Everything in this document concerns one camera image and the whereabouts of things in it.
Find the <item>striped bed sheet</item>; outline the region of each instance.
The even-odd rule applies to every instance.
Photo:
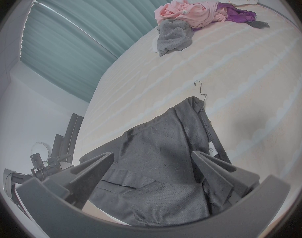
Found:
[[[302,35],[260,5],[241,6],[270,28],[215,22],[182,51],[159,57],[153,29],[103,75],[78,134],[73,164],[124,131],[190,96],[206,113],[232,164],[291,184],[282,214],[302,185]]]

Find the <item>clothing label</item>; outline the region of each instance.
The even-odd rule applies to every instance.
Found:
[[[209,147],[209,155],[210,156],[214,157],[218,154],[218,152],[217,152],[217,150],[216,150],[216,148],[215,148],[215,146],[212,142],[209,142],[208,147]]]

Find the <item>purple fabric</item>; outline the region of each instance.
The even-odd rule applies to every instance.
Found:
[[[243,23],[246,21],[255,21],[256,20],[256,13],[253,11],[247,11],[247,10],[239,10],[236,7],[234,7],[232,4],[229,3],[218,3],[217,10],[220,8],[227,8],[228,13],[228,20],[233,21],[236,23]]]

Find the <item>pink shirt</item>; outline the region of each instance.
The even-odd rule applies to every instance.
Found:
[[[187,0],[173,0],[171,3],[162,5],[154,11],[155,19],[160,25],[164,19],[172,18],[184,20],[192,28],[208,25],[212,21],[224,22],[227,20],[227,11],[216,11],[218,1],[189,3]]]

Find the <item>bed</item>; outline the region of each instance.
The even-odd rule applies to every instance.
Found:
[[[270,28],[215,22],[193,43],[162,57],[153,29],[103,75],[78,134],[73,164],[93,149],[150,121],[190,96],[205,110],[233,165],[291,184],[275,221],[302,186],[302,35],[287,19],[245,5]]]

